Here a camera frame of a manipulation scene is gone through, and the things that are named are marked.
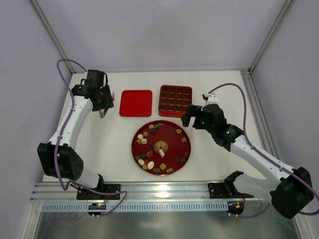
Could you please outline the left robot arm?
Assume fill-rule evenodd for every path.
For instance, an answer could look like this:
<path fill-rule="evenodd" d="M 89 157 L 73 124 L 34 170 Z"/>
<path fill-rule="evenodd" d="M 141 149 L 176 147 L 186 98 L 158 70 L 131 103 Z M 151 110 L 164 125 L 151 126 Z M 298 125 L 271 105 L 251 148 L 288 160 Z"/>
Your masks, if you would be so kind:
<path fill-rule="evenodd" d="M 94 189 L 101 183 L 101 176 L 85 168 L 76 152 L 77 139 L 89 113 L 98 112 L 104 118 L 113 108 L 114 95 L 107 74 L 99 70 L 88 70 L 86 78 L 70 91 L 67 112 L 49 141 L 39 144 L 37 153 L 46 176 Z"/>

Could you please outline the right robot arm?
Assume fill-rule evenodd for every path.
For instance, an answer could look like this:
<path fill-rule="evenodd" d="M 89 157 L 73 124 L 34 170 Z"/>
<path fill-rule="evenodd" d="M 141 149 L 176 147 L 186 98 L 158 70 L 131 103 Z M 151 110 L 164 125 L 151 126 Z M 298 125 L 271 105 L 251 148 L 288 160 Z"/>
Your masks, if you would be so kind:
<path fill-rule="evenodd" d="M 251 143 L 244 131 L 229 124 L 214 94 L 203 95 L 203 106 L 189 105 L 181 117 L 184 127 L 194 118 L 193 128 L 207 131 L 214 142 L 239 156 L 257 169 L 264 180 L 236 171 L 225 178 L 237 192 L 262 199 L 287 219 L 301 214 L 315 197 L 310 173 L 303 167 L 295 169 Z"/>

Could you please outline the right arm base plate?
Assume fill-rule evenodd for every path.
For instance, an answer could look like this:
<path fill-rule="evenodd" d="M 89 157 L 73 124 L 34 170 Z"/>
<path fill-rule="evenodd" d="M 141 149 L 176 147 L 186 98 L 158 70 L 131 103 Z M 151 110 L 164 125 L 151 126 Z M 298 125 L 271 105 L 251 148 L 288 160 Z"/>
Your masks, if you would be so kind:
<path fill-rule="evenodd" d="M 233 183 L 218 182 L 208 183 L 208 192 L 211 199 L 237 199 L 242 198 Z"/>

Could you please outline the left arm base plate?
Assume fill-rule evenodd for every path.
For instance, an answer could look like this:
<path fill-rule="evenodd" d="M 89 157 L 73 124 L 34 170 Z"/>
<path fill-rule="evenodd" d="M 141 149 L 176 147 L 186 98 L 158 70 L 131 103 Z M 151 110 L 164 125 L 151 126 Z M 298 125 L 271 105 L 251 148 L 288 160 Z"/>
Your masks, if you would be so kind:
<path fill-rule="evenodd" d="M 98 188 L 88 189 L 80 187 L 77 191 L 77 200 L 119 200 L 120 184 L 103 184 Z"/>

